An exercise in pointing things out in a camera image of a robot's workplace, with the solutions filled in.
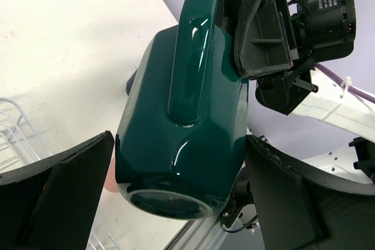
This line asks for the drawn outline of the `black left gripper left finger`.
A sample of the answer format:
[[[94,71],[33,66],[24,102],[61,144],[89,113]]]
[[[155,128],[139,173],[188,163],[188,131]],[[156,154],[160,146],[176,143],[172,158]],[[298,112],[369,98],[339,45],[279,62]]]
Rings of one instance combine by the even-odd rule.
[[[85,249],[113,147],[105,131],[1,173],[1,249]]]

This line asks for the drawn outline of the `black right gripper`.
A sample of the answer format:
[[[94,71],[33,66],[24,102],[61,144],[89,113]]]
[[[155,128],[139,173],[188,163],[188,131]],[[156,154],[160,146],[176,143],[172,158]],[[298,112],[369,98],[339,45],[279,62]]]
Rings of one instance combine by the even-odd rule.
[[[354,0],[241,0],[234,60],[257,101],[288,115],[319,91],[316,65],[351,54],[355,36]]]

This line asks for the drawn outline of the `pink plastic tumbler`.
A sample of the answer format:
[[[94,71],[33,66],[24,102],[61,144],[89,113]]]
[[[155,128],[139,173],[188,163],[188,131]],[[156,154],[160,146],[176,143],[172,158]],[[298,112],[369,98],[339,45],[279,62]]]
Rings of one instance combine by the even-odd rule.
[[[115,179],[115,157],[112,157],[110,165],[108,167],[104,188],[111,193],[119,192],[118,184]]]

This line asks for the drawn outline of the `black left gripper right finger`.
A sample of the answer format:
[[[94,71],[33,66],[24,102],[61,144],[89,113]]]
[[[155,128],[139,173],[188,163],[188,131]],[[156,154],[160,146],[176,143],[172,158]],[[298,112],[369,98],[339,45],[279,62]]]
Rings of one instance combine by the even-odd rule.
[[[374,249],[374,185],[325,172],[254,135],[246,168],[266,249]]]

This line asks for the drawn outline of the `dark green ceramic mug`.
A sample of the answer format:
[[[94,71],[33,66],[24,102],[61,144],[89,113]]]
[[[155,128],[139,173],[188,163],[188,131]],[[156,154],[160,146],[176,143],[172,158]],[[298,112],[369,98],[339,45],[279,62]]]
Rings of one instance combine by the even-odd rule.
[[[217,0],[185,0],[171,36],[169,96],[128,96],[115,136],[119,190],[153,215],[196,220],[219,214],[244,161],[247,80],[238,76],[238,97],[201,96],[216,10]]]

